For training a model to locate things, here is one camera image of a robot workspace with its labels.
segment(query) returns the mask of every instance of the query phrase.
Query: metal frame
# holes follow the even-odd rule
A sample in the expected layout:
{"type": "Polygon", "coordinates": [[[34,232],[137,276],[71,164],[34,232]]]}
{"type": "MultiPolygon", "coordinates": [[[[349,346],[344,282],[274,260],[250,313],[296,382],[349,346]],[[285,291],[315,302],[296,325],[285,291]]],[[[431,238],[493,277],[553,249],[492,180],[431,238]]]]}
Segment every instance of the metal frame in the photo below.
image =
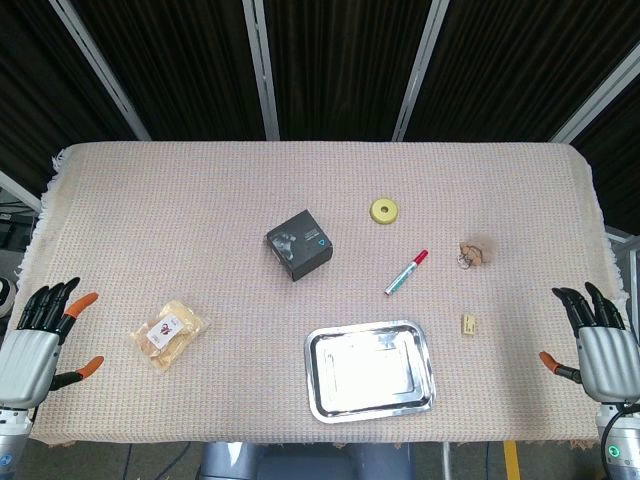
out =
{"type": "Polygon", "coordinates": [[[638,249],[629,250],[629,289],[631,290],[631,321],[636,329],[636,335],[640,330],[638,325],[638,249]]]}
{"type": "Polygon", "coordinates": [[[610,233],[610,232],[606,232],[605,235],[610,241],[618,242],[618,243],[624,243],[629,238],[629,235],[627,235],[626,237],[621,237],[620,235],[615,235],[615,234],[610,233]]]}
{"type": "Polygon", "coordinates": [[[144,127],[140,117],[138,117],[135,108],[133,108],[133,104],[124,93],[120,83],[111,71],[111,68],[109,68],[107,61],[102,56],[93,38],[91,38],[91,35],[71,2],[69,0],[49,0],[49,4],[51,4],[58,14],[58,17],[60,17],[60,20],[62,20],[62,23],[75,40],[80,51],[87,59],[87,62],[89,62],[89,65],[91,65],[91,68],[100,82],[102,82],[102,85],[107,90],[113,103],[118,107],[118,110],[120,110],[120,113],[129,124],[129,127],[131,127],[135,136],[138,140],[151,140],[151,136],[144,127]]]}
{"type": "Polygon", "coordinates": [[[271,57],[269,55],[269,38],[264,17],[264,2],[263,0],[242,0],[242,6],[244,7],[244,19],[247,23],[253,69],[256,74],[264,134],[267,140],[280,140],[276,96],[271,73],[271,57]]]}
{"type": "Polygon", "coordinates": [[[398,113],[398,120],[396,121],[396,128],[393,131],[393,137],[391,141],[401,142],[404,140],[404,134],[409,126],[411,115],[413,114],[413,107],[416,104],[418,93],[422,87],[422,81],[427,73],[429,62],[431,61],[431,55],[435,48],[438,35],[440,34],[440,28],[442,22],[447,13],[449,7],[449,0],[433,0],[431,7],[429,8],[429,14],[427,15],[427,21],[422,31],[422,38],[418,45],[418,51],[416,52],[416,59],[413,62],[413,68],[411,69],[411,75],[409,76],[409,82],[407,83],[407,89],[404,92],[404,98],[402,105],[400,106],[400,112],[398,113]]]}
{"type": "Polygon", "coordinates": [[[638,74],[640,74],[640,43],[596,88],[550,141],[571,143],[638,74]]]}
{"type": "Polygon", "coordinates": [[[40,213],[42,211],[40,199],[2,171],[0,171],[0,188],[6,190],[36,212],[40,213]]]}

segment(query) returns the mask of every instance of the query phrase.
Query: black box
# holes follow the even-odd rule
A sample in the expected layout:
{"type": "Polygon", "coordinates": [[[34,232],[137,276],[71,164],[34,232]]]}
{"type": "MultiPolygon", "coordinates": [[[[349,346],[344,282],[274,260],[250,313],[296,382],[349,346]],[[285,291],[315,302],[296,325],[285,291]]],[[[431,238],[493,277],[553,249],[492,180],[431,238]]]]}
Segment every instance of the black box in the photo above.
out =
{"type": "Polygon", "coordinates": [[[267,233],[267,241],[295,282],[333,255],[331,240],[309,210],[299,213],[267,233]]]}

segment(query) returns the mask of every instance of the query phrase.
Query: small yellow object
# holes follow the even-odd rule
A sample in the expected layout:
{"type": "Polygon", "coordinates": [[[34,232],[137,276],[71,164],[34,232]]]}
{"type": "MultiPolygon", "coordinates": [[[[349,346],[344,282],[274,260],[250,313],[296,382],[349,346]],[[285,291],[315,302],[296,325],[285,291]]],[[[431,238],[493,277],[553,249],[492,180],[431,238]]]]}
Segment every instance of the small yellow object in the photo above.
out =
{"type": "Polygon", "coordinates": [[[476,317],[473,315],[462,315],[462,333],[464,335],[476,334],[476,317]]]}
{"type": "Polygon", "coordinates": [[[398,206],[390,198],[383,197],[371,204],[369,213],[374,221],[382,225],[388,225],[389,223],[395,222],[396,218],[398,218],[398,206]]]}

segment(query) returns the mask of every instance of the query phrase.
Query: metal tray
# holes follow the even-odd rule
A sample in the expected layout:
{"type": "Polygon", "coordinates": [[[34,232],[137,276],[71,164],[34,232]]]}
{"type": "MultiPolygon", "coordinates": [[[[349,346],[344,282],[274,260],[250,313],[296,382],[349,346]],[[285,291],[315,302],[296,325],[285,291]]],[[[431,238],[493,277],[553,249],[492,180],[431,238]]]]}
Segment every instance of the metal tray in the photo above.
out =
{"type": "Polygon", "coordinates": [[[427,341],[408,320],[321,328],[305,342],[309,404],[324,423],[425,412],[433,406],[427,341]]]}

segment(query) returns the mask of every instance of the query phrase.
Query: packaged bread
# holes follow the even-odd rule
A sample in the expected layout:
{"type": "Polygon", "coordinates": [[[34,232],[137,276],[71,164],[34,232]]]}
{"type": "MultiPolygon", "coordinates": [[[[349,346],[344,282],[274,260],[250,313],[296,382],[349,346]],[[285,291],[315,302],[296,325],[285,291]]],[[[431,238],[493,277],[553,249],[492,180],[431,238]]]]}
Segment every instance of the packaged bread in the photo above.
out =
{"type": "Polygon", "coordinates": [[[207,323],[193,310],[172,300],[131,337],[151,363],[164,372],[206,328],[207,323]]]}

